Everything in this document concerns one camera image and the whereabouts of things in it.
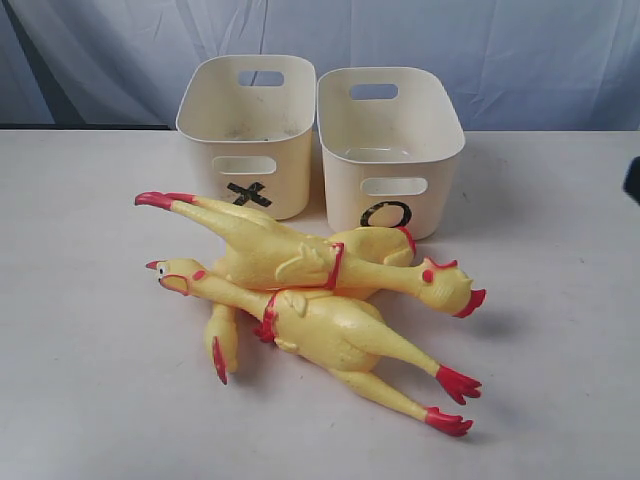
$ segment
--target white plastic bin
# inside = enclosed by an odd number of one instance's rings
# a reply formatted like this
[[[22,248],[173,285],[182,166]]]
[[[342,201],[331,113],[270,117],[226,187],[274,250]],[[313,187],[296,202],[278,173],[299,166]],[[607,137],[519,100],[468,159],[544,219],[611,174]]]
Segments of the white plastic bin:
[[[277,220],[304,210],[315,101],[316,73],[305,59],[228,55],[202,63],[176,119],[191,145],[198,193]]]
[[[435,232],[465,144],[438,78],[408,67],[334,70],[318,82],[317,108],[330,227]]]

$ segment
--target white backdrop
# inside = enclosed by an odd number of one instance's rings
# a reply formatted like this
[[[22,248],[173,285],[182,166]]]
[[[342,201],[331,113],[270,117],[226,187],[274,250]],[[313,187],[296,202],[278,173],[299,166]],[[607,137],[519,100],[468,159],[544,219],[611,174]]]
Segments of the white backdrop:
[[[465,129],[640,125],[640,0],[10,3],[91,123],[173,125],[199,62],[263,52],[306,57],[318,75],[424,68],[442,79]]]

